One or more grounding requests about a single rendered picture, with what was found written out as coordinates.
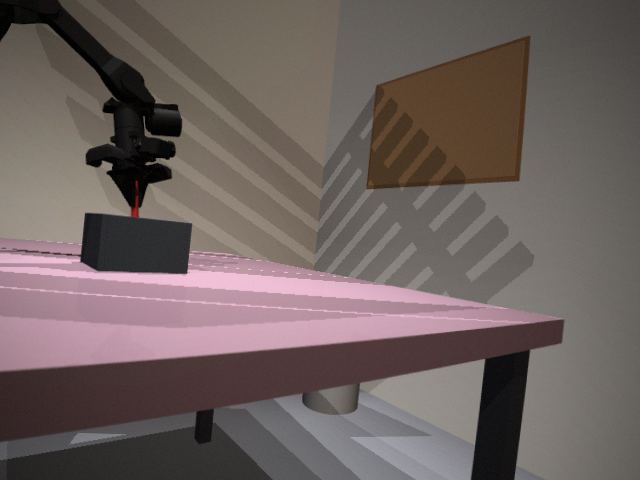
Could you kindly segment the red peg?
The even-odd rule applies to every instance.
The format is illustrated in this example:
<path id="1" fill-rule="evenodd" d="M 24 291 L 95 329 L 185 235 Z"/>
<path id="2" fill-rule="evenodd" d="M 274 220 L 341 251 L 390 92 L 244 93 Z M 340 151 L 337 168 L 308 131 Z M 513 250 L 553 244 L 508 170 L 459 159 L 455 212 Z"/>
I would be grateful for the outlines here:
<path id="1" fill-rule="evenodd" d="M 139 190 L 139 182 L 136 181 L 136 205 L 131 206 L 131 214 L 133 217 L 138 217 L 138 190 Z"/>

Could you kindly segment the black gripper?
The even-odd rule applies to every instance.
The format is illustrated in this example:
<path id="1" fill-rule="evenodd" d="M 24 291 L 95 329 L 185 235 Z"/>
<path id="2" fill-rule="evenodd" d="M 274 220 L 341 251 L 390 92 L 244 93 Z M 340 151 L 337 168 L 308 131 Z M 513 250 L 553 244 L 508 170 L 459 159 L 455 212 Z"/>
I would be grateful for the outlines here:
<path id="1" fill-rule="evenodd" d="M 90 148 L 86 154 L 86 165 L 99 168 L 102 161 L 113 163 L 112 170 L 106 171 L 116 183 L 129 206 L 136 205 L 136 181 L 139 182 L 138 207 L 141 207 L 148 184 L 170 180 L 172 170 L 159 163 L 145 165 L 151 157 L 133 150 L 134 137 L 149 138 L 145 132 L 135 127 L 121 127 L 114 131 L 110 142 Z"/>

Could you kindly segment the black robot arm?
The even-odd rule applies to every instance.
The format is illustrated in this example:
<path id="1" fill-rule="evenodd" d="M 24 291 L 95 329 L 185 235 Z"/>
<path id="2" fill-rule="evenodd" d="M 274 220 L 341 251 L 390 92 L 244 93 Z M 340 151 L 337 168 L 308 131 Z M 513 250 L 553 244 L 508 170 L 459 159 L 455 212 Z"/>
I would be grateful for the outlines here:
<path id="1" fill-rule="evenodd" d="M 114 114 L 114 131 L 121 127 L 144 131 L 145 116 L 146 130 L 153 136 L 180 137 L 182 119 L 178 105 L 155 103 L 142 75 L 112 56 L 58 0 L 0 0 L 0 42 L 11 23 L 48 24 L 97 71 L 109 92 L 119 100 L 110 98 L 102 108 L 102 112 Z M 150 162 L 156 158 L 170 160 L 176 154 L 174 142 L 156 137 L 134 137 L 131 147 L 132 151 L 150 156 Z"/>

